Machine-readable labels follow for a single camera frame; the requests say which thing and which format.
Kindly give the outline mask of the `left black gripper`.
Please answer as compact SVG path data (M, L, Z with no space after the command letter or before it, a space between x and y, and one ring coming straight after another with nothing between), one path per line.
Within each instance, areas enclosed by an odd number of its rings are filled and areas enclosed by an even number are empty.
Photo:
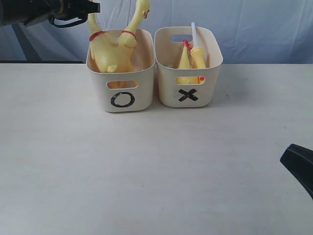
M24 26L48 21L55 27L73 27L87 21L88 14L100 13L98 2L87 0L29 0Z

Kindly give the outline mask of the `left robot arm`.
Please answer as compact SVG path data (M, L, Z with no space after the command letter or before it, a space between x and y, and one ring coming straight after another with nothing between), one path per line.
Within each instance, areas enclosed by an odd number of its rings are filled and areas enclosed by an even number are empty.
M1 0L0 25L28 27L48 21L57 28L68 28L85 23L89 14L100 9L91 0Z

